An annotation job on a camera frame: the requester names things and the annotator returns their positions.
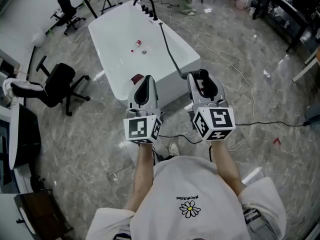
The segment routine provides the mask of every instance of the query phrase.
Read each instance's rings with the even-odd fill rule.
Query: flower logo
[[[201,211],[200,208],[195,207],[195,202],[185,202],[184,204],[181,204],[181,207],[179,209],[182,211],[182,214],[185,215],[186,218],[196,217],[199,212]]]

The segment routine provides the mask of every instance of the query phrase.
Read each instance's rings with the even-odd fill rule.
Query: white cable
[[[224,57],[222,57],[222,56],[221,56],[219,53],[217,53],[216,51],[211,50],[211,49],[208,47],[208,45],[206,45],[204,42],[202,42],[201,39],[200,39],[198,36],[192,34],[189,30],[185,29],[183,26],[179,25],[178,23],[171,21],[171,13],[172,13],[172,10],[170,10],[170,22],[171,22],[171,23],[173,23],[173,24],[179,26],[180,28],[184,29],[185,31],[189,32],[189,34],[190,34],[191,36],[197,38],[197,39],[200,41],[200,43],[202,43],[203,45],[205,45],[205,47],[206,47],[210,52],[218,55],[221,59],[223,59],[224,61],[228,62],[236,71],[238,71],[238,72],[241,74],[242,78],[243,78],[244,81],[248,84],[248,86],[249,86],[249,88],[250,88],[251,97],[252,97],[252,100],[253,100],[253,105],[252,105],[252,124],[253,124],[254,121],[255,121],[255,113],[254,113],[255,99],[254,99],[254,95],[253,95],[253,93],[252,93],[252,88],[251,88],[250,83],[245,79],[245,77],[244,77],[244,75],[241,73],[241,71],[238,70],[229,60],[227,60],[227,59],[225,59]],[[238,148],[240,148],[240,146],[241,146],[243,143],[245,143],[245,142],[248,140],[251,126],[252,126],[252,125],[250,125],[250,127],[249,127],[249,132],[248,132],[248,135],[247,135],[247,137],[245,138],[245,140],[244,140],[239,146],[237,146],[235,149],[229,150],[230,152],[236,151]]]

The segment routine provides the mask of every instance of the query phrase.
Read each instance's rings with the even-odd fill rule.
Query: brown cabinet
[[[64,234],[72,230],[50,190],[18,194],[14,197],[14,201],[22,217],[24,217],[23,211],[25,212],[27,220],[35,231],[34,234],[29,229],[35,240],[64,239]]]

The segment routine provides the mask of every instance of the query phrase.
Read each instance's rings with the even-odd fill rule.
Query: white shirt
[[[243,207],[267,214],[278,238],[284,237],[286,213],[270,178],[237,197],[213,163],[178,156],[154,167],[153,185],[136,213],[98,209],[86,240],[112,240],[121,232],[133,240],[248,240]]]

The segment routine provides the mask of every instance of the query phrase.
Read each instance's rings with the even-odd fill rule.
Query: white leg
[[[293,79],[292,79],[292,81],[293,82],[296,82],[300,77],[302,77],[309,69],[311,69],[312,68],[312,66],[314,65],[314,64],[316,64],[318,62],[318,59],[315,57],[314,59],[313,59],[313,61],[311,61],[310,63],[309,63],[309,65],[307,65],[299,74],[297,74]]]
[[[313,59],[314,56],[316,56],[318,51],[318,48],[315,49],[315,51],[310,55],[310,57],[304,62],[305,65],[307,65],[309,63],[309,61],[311,61]]]

